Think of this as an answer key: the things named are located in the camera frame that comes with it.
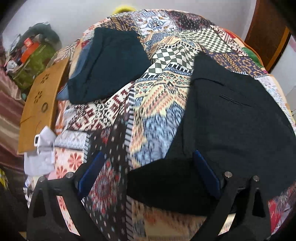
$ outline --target red object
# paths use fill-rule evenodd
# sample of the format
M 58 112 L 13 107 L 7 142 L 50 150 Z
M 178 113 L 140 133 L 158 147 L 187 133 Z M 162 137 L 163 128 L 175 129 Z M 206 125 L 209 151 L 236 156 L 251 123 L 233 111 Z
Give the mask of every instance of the red object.
M 24 41 L 24 44 L 27 48 L 30 48 L 31 45 L 33 45 L 33 41 L 30 39 L 30 38 L 27 38 L 25 41 Z
M 24 64 L 26 60 L 30 57 L 30 55 L 38 48 L 40 44 L 35 42 L 31 45 L 31 47 L 27 48 L 26 51 L 23 53 L 20 61 Z

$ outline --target bedsheet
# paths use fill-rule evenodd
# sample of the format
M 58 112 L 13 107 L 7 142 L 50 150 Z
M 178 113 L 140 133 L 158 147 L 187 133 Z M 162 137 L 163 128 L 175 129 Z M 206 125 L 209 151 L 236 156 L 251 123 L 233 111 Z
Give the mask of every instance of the bedsheet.
M 229 71 L 248 74 L 260 81 L 296 132 L 285 96 L 276 79 L 244 51 L 242 41 L 199 15 L 181 11 L 141 10 L 110 16 L 88 28 L 80 40 L 60 50 L 54 62 L 67 56 L 77 59 L 97 27 L 136 31 L 152 65 L 140 79 L 109 99 L 76 106 L 69 101 L 59 102 L 56 133 L 65 128 L 87 131 L 90 138 L 88 149 L 82 152 L 56 148 L 56 167 L 49 176 L 61 178 L 68 171 L 75 171 L 85 156 L 91 158 L 103 150 L 108 160 L 82 202 L 105 237 L 116 241 L 190 240 L 205 217 L 146 207 L 126 196 L 125 189 L 129 170 L 165 156 L 185 109 L 194 56 L 203 51 Z M 75 108 L 77 113 L 66 126 L 67 108 Z M 98 190 L 106 185 L 108 190 L 102 196 Z M 295 189 L 291 185 L 269 201 L 272 232 L 276 232 L 290 211 Z M 78 234 L 62 197 L 58 200 L 69 230 Z M 229 229 L 232 220 L 233 216 L 229 216 L 221 232 Z

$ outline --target black garment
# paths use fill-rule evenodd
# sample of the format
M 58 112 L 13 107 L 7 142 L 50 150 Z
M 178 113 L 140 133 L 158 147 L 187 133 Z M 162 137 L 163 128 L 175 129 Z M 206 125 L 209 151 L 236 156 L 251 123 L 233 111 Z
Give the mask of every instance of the black garment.
M 295 181 L 296 138 L 287 117 L 257 80 L 195 57 L 186 110 L 165 159 L 128 174 L 127 194 L 148 206 L 207 215 L 217 201 L 194 168 L 198 150 L 218 179 L 230 171 L 260 177 L 267 199 Z
M 134 31 L 96 28 L 81 72 L 68 81 L 73 104 L 112 96 L 151 65 Z

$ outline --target dark teal garment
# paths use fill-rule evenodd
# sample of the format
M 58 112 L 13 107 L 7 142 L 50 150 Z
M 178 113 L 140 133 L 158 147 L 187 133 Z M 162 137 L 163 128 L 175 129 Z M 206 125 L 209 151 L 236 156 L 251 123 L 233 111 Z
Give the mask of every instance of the dark teal garment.
M 68 81 L 69 100 L 84 104 L 110 97 L 150 65 L 136 32 L 96 28 L 81 72 Z

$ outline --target white cloth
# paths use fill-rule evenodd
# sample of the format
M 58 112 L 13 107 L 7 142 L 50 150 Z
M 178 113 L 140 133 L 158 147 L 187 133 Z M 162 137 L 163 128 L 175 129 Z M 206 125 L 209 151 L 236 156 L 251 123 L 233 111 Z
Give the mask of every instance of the white cloth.
M 24 153 L 25 174 L 42 176 L 54 170 L 53 143 L 56 137 L 48 126 L 43 128 L 39 134 L 37 150 Z

